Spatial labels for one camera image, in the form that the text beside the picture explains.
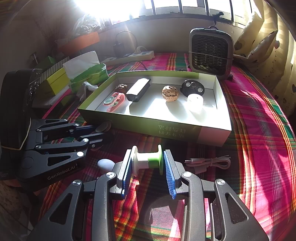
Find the space heater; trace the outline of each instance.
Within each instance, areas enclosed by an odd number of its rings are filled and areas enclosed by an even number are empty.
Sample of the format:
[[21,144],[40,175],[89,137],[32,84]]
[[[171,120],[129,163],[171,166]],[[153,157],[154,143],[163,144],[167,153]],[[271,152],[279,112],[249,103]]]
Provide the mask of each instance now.
[[193,72],[213,74],[219,80],[230,75],[233,40],[216,27],[195,28],[189,36],[189,62]]

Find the bed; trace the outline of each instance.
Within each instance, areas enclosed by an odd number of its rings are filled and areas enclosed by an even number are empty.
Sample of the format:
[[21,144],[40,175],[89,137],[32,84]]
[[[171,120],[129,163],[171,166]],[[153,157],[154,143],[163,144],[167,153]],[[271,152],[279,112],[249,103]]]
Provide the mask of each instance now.
[[[191,71],[187,54],[155,54],[150,61],[143,61],[149,70]],[[139,62],[108,67],[109,74],[119,71],[144,70]],[[231,156],[227,170],[209,167],[199,174],[201,179],[214,181],[224,179],[255,215],[270,241],[282,240],[286,227],[296,223],[296,168],[293,153],[295,136],[277,102],[244,67],[233,65],[233,80],[222,81],[221,86],[228,103],[232,132],[223,147],[200,145],[190,142],[148,136],[115,129],[113,144],[89,152],[86,168],[48,187],[39,219],[52,203],[74,180],[95,180],[99,174],[97,161],[108,158],[122,161],[126,149],[136,145],[140,152],[170,149],[176,161],[193,157]],[[74,100],[66,110],[55,118],[85,125],[77,110],[79,100]],[[54,105],[44,116],[52,117]],[[207,201],[207,238],[210,238],[209,209]],[[142,170],[133,178],[130,191],[124,201],[113,203],[117,240],[169,240],[181,237],[184,201],[173,201],[168,193],[166,180],[157,170]],[[86,240],[90,240],[92,204],[88,209]]]

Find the open box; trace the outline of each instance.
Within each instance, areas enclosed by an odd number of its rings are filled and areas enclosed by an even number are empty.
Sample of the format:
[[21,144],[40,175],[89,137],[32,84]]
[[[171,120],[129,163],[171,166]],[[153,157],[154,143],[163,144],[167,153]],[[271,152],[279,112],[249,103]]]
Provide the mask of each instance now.
[[[119,84],[128,89],[140,78],[151,79],[151,86],[139,102],[125,99],[113,113],[106,112],[103,102],[114,93]],[[166,102],[162,88],[166,85],[180,90],[185,80],[203,84],[205,93],[201,113],[191,112],[187,98]],[[221,86],[214,75],[184,71],[131,71],[112,75],[99,86],[78,108],[90,124],[110,120],[112,127],[206,145],[222,146],[231,131],[230,118]]]

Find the yellow box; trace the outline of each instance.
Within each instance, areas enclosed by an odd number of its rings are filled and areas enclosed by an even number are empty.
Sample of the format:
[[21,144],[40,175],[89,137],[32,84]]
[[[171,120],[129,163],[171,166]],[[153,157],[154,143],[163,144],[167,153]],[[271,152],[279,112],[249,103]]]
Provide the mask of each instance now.
[[64,68],[61,68],[40,84],[37,95],[42,95],[43,98],[55,96],[69,82],[70,79],[66,75]]

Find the heater grille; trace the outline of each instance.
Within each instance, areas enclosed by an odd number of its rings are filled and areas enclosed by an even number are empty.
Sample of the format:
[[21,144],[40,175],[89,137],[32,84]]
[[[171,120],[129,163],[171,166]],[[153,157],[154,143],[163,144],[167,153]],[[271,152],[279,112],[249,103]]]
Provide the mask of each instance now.
[[226,71],[228,43],[225,39],[201,34],[192,37],[192,66],[197,71],[224,75]]

